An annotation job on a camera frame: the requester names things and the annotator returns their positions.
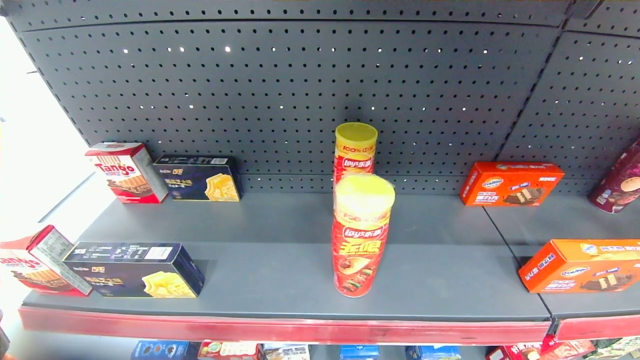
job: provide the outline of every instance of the dark blue snack box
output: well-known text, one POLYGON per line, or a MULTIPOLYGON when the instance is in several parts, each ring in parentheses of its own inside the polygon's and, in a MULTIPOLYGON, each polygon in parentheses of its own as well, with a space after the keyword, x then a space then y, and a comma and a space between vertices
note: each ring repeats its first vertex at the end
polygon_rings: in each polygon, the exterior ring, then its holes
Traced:
POLYGON ((197 360, 199 343, 175 340, 141 340, 131 353, 131 360, 197 360))
POLYGON ((204 285, 179 243, 79 242, 63 262, 106 297, 195 298, 204 285))
POLYGON ((230 157, 163 155, 154 169, 174 200, 240 201, 243 194, 230 157))

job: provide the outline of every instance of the chocolate wafer image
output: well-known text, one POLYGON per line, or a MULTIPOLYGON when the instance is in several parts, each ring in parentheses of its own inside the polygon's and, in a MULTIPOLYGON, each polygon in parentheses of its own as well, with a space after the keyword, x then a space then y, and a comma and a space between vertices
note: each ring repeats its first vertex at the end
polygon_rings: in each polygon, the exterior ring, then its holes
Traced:
POLYGON ((31 272, 28 274, 22 274, 22 276, 24 277, 24 280, 33 282, 34 284, 47 286, 58 291, 67 291, 73 288, 71 284, 52 270, 31 272))
POLYGON ((151 186, 144 176, 138 175, 117 182, 117 186, 125 191, 134 193, 140 197, 151 195, 151 186))

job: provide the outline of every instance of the product packaging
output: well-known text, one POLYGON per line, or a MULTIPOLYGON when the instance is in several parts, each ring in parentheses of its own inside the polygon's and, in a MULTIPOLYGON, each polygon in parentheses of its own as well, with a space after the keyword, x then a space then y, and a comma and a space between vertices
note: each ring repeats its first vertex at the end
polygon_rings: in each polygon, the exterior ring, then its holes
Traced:
POLYGON ((622 291, 639 263, 640 239, 551 239, 518 274, 532 293, 622 291))
POLYGON ((563 176, 551 163, 478 161, 460 198, 467 206, 539 206, 563 176))
POLYGON ((174 200, 240 201, 242 197, 233 158, 163 155, 154 168, 174 200))
POLYGON ((334 284, 347 297, 371 288, 387 242, 393 185, 373 174, 350 174, 335 187, 332 229, 334 284))
POLYGON ((377 345, 342 345, 340 360, 378 360, 380 349, 377 345))
POLYGON ((407 346, 404 348, 406 360, 459 360, 458 347, 450 345, 407 346))
POLYGON ((189 341, 142 340, 131 353, 131 360, 195 360, 199 348, 200 343, 189 341))
POLYGON ((631 145, 589 195, 598 209, 617 214, 640 195, 640 140, 631 145))
POLYGON ((546 335, 540 343, 497 347, 486 360, 573 360, 593 350, 589 340, 557 341, 554 335, 546 335))
POLYGON ((64 262, 106 297, 195 298, 204 285, 179 243, 80 242, 64 262))
POLYGON ((335 129, 333 186, 345 173, 373 173, 378 131, 361 122, 346 122, 335 129))
POLYGON ((0 268, 39 293, 87 296, 91 286, 62 262, 73 245, 51 225, 3 226, 0 268))
POLYGON ((584 356, 592 359, 618 359, 640 348, 640 336, 627 336, 626 338, 591 340, 595 350, 584 356))
POLYGON ((221 342, 206 340, 200 346, 199 360, 263 360, 262 344, 251 341, 221 342))
POLYGON ((310 360, 309 345, 289 343, 265 343, 266 360, 310 360))
POLYGON ((166 197, 164 182, 156 174, 142 143, 99 143, 85 156, 102 174, 118 200, 159 204, 166 197))

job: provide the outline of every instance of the red and white box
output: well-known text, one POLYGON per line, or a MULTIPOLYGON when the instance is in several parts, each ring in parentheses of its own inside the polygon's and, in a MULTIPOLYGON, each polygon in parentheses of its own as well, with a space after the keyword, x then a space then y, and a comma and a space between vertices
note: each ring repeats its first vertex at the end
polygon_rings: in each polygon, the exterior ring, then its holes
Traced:
POLYGON ((87 296, 91 286, 62 262, 73 244, 52 225, 2 229, 0 270, 39 293, 87 296))
POLYGON ((262 344, 251 341, 205 340, 198 351, 199 360, 263 360, 262 344))
POLYGON ((547 335, 541 343, 517 343, 495 348, 486 360, 572 360, 594 351, 589 340, 558 341, 547 335))
POLYGON ((124 203, 159 204, 166 197, 164 181, 153 169, 142 143, 99 143, 85 156, 104 174, 108 186, 124 203))

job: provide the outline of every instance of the snack box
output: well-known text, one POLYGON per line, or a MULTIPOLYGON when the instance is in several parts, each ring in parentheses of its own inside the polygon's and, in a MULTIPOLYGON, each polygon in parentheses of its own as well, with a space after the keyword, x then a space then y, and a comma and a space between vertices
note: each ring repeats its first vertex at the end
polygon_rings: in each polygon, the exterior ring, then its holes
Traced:
POLYGON ((638 280, 640 239, 551 239, 518 274, 532 293, 622 291, 638 280))
POLYGON ((442 346, 408 346, 404 348, 406 360, 458 360, 460 352, 458 347, 442 346))
POLYGON ((198 358, 199 343, 176 340, 142 340, 131 353, 131 360, 195 360, 198 358))
POLYGON ((467 206, 539 206, 563 176, 551 163, 477 161, 460 198, 467 206))
POLYGON ((159 204, 167 191, 153 169, 151 157, 142 143, 99 143, 86 154, 107 185, 128 203, 159 204))
POLYGON ((340 360, 378 360, 380 349, 377 345, 342 345, 340 360))
POLYGON ((64 262, 106 297, 195 298, 204 285, 179 243, 80 242, 64 262))
POLYGON ((591 340, 591 342, 595 349, 586 354, 584 359, 618 359, 640 348, 640 336, 591 340))
POLYGON ((262 344, 251 341, 211 341, 205 340, 200 345, 200 360, 263 360, 262 344))
POLYGON ((233 158, 164 155, 154 168, 174 200, 240 201, 243 194, 233 158))
POLYGON ((589 194, 598 209, 617 214, 640 196, 640 139, 620 155, 609 173, 589 194))
POLYGON ((557 341, 554 335, 546 335, 540 343, 497 347, 486 360, 572 360, 593 350, 589 340, 557 341))
POLYGON ((0 268, 39 293, 87 296, 91 286, 62 262, 72 248, 52 225, 2 226, 0 268))
POLYGON ((288 343, 265 343, 267 360, 310 360, 309 345, 288 343))

